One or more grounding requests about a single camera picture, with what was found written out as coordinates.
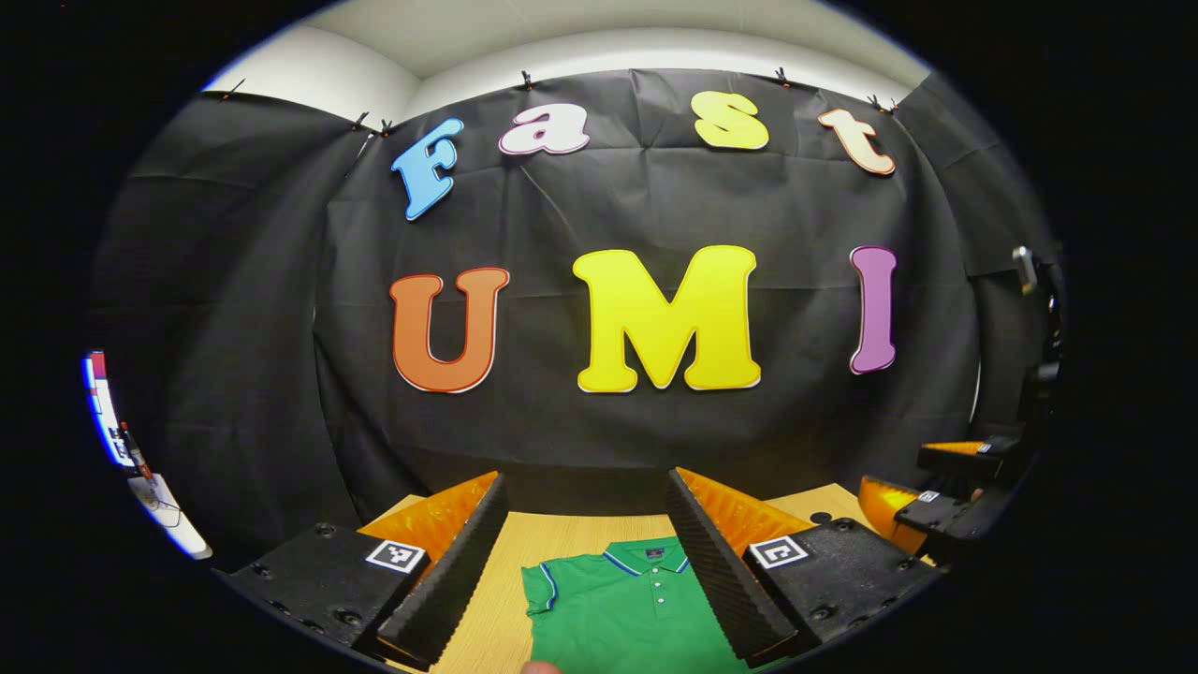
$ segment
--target letter m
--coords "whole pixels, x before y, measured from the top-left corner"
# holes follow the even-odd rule
[[[673,381],[695,334],[695,363],[684,379],[695,390],[748,389],[761,382],[749,352],[751,250],[708,245],[695,253],[672,302],[631,250],[598,250],[574,261],[574,274],[591,289],[591,366],[579,388],[624,394],[636,372],[624,364],[624,334],[653,385]]]

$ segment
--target finger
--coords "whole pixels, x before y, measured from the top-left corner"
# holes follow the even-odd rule
[[[562,670],[547,662],[526,662],[520,668],[520,674],[562,674]]]

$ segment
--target blue letter f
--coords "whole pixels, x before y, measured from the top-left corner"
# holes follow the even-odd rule
[[[458,160],[458,152],[447,136],[462,128],[461,120],[447,119],[391,164],[391,170],[399,171],[404,178],[404,187],[407,188],[407,211],[404,214],[409,220],[420,217],[420,213],[448,194],[453,187],[453,178],[437,176],[435,166],[448,169]]]

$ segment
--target shirt collar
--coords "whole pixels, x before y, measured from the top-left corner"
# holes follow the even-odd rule
[[[661,559],[648,560],[645,558],[646,549],[673,548]],[[654,566],[662,571],[682,573],[690,567],[686,559],[686,551],[682,549],[682,544],[677,536],[668,539],[649,539],[647,541],[623,541],[613,542],[604,551],[604,557],[616,566],[634,576],[640,576]]]

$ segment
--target table surface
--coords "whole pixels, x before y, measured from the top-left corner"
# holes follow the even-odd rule
[[[377,520],[423,500],[407,497]],[[770,499],[768,504],[797,517],[810,520],[815,512],[833,518],[852,517],[869,527],[857,497],[839,485]],[[640,541],[673,536],[665,515],[635,517],[576,517],[561,515],[508,515],[491,557],[483,569],[474,596],[441,661],[429,674],[474,674],[494,672],[516,674],[532,652],[532,620],[524,596],[520,567],[547,559],[600,554],[612,541]],[[388,661],[388,664],[419,674],[419,670]]]

